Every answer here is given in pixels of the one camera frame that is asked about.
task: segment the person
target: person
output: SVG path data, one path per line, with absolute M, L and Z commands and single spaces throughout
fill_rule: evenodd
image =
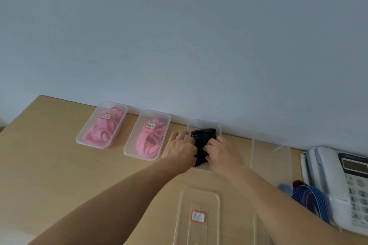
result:
M 77 207 L 29 245 L 125 243 L 154 196 L 171 179 L 195 165 L 197 148 L 187 134 L 173 132 L 159 160 Z M 204 150 L 213 171 L 253 205 L 276 245 L 354 244 L 244 166 L 239 152 L 223 136 L 210 139 Z

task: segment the desk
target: desk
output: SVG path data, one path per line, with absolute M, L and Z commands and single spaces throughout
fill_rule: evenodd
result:
M 123 153 L 135 115 L 127 114 L 111 148 L 77 144 L 76 135 L 94 109 L 39 96 L 0 133 L 0 229 L 38 235 L 89 198 L 150 164 Z M 168 135 L 182 129 L 185 126 L 170 124 Z M 242 151 L 249 164 L 251 140 L 225 138 Z M 300 153 L 292 149 L 294 179 L 301 179 Z M 180 192 L 185 186 L 220 196 L 221 244 L 253 244 L 254 211 L 248 201 L 226 180 L 194 168 L 159 192 L 126 244 L 173 244 Z M 358 244 L 368 242 L 364 236 L 347 234 Z

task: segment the clear plastic lid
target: clear plastic lid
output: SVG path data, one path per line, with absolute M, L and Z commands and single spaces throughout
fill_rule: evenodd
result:
M 154 161 L 160 155 L 171 117 L 167 113 L 144 110 L 124 146 L 127 156 Z
M 210 129 L 210 128 L 216 129 L 216 135 L 221 136 L 222 130 L 221 130 L 221 125 L 220 124 L 218 124 L 216 122 L 201 120 L 201 119 L 189 120 L 188 126 L 186 127 L 186 130 L 189 132 L 189 136 L 190 136 L 192 131 L 199 130 L 199 129 Z M 208 162 L 203 163 L 200 166 L 194 167 L 194 168 L 198 168 L 200 170 L 206 170 L 206 171 L 209 171 L 209 172 L 212 171 L 212 169 L 211 169 Z
M 76 142 L 96 148 L 109 147 L 127 112 L 127 105 L 108 101 L 100 103 L 80 130 Z
M 251 169 L 260 177 L 279 188 L 286 195 L 292 195 L 292 155 L 290 147 L 252 141 Z M 254 215 L 254 245 L 272 245 L 264 224 Z
M 182 190 L 174 245 L 220 244 L 220 198 L 216 193 Z

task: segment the hand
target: hand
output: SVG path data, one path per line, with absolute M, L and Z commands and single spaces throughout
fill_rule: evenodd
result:
M 175 172 L 177 174 L 185 173 L 196 164 L 197 147 L 194 146 L 194 138 L 187 137 L 188 131 L 181 131 L 180 133 L 172 132 L 168 145 L 162 153 L 162 158 L 171 161 Z
M 212 170 L 225 178 L 244 165 L 240 153 L 223 136 L 210 139 L 203 150 Z

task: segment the label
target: label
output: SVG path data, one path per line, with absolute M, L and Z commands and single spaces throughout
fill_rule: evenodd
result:
M 146 125 L 144 127 L 148 129 L 154 129 L 156 128 L 156 125 L 157 125 L 156 123 L 146 122 Z
M 340 203 L 344 203 L 344 204 L 347 204 L 347 205 L 350 205 L 350 200 L 344 196 L 339 196 L 339 195 L 336 195 L 335 196 L 335 201 L 338 201 Z
M 206 214 L 199 211 L 192 211 L 192 221 L 198 222 L 198 223 L 204 223 L 206 221 Z
M 109 120 L 111 117 L 113 117 L 113 115 L 112 114 L 110 114 L 110 113 L 103 113 L 102 115 L 101 115 L 101 117 L 100 118 L 103 118 L 103 119 L 107 119 L 107 120 Z

